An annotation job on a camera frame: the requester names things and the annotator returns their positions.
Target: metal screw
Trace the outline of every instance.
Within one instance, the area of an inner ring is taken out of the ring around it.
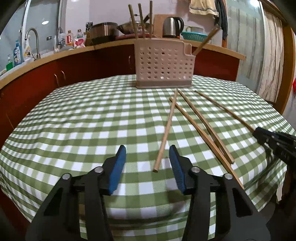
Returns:
[[[199,167],[192,167],[191,171],[198,173],[198,172],[200,172],[200,168]]]
[[[65,173],[65,174],[62,176],[62,178],[63,178],[64,180],[68,180],[70,177],[71,177],[71,175],[70,175],[69,173]]]
[[[103,171],[104,171],[104,169],[102,167],[96,167],[94,170],[94,172],[96,172],[96,173],[101,173]]]
[[[225,177],[227,180],[231,180],[231,179],[232,179],[232,175],[229,174],[229,173],[224,174],[224,177]]]

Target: blue cleaning bottle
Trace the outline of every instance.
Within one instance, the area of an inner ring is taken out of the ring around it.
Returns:
[[[20,46],[20,43],[15,41],[15,49],[13,51],[13,63],[14,66],[20,65],[23,62],[22,59],[22,47]]]

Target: wooden cutting board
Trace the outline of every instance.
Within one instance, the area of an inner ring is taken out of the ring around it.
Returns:
[[[155,14],[153,22],[153,34],[163,37],[163,22],[167,17],[176,17],[174,14]]]

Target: wooden countertop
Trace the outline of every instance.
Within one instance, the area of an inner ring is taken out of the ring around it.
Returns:
[[[201,44],[201,42],[197,42],[197,41],[190,41],[190,40],[183,40],[183,41],[186,43],[190,43],[193,47],[198,47]],[[11,72],[11,74],[7,75],[6,77],[4,77],[3,79],[0,80],[0,89],[2,89],[4,86],[9,84],[11,81],[15,80],[16,78],[20,77],[21,75],[41,66],[43,64],[49,63],[51,61],[54,61],[54,60],[57,60],[57,59],[60,59],[60,58],[66,57],[66,56],[78,54],[78,53],[83,53],[83,52],[88,52],[88,51],[93,51],[93,50],[98,50],[98,49],[103,49],[103,48],[108,48],[108,47],[120,46],[120,45],[131,45],[131,44],[134,44],[134,42],[135,42],[135,39],[124,39],[124,40],[118,40],[118,41],[108,42],[108,43],[104,43],[104,44],[99,44],[96,46],[89,46],[89,47],[85,47],[85,48],[81,48],[81,49],[65,50],[62,52],[58,52],[58,53],[49,55],[47,57],[44,57],[39,60],[28,63],[28,64],[24,65],[23,67]],[[237,52],[234,52],[232,50],[229,50],[227,48],[206,44],[204,46],[204,49],[219,52],[222,54],[226,54],[226,55],[229,55],[229,56],[241,59],[241,60],[246,60],[246,56],[239,54]]]

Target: checkered tablecloth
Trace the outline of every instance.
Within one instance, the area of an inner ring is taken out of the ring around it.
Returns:
[[[136,89],[134,82],[134,75],[115,76],[56,89],[15,128],[0,152],[0,184],[28,220],[33,219],[62,174],[85,174],[115,155],[123,144],[127,160],[120,184],[112,196],[105,197],[115,240],[182,237],[190,197],[177,190],[169,146],[175,144],[181,155],[209,174],[222,176],[226,171],[175,109],[160,171],[151,172],[170,111],[168,98],[174,89]],[[283,181],[286,165],[275,158],[266,159],[263,147],[247,128],[195,89],[227,106],[254,128],[293,135],[295,130],[239,83],[193,76],[192,88],[181,88],[231,152],[235,159],[232,168],[252,202],[262,209]],[[180,96],[177,103],[205,130]],[[215,198],[211,200],[209,234],[213,237]],[[81,232],[86,237],[83,220]]]

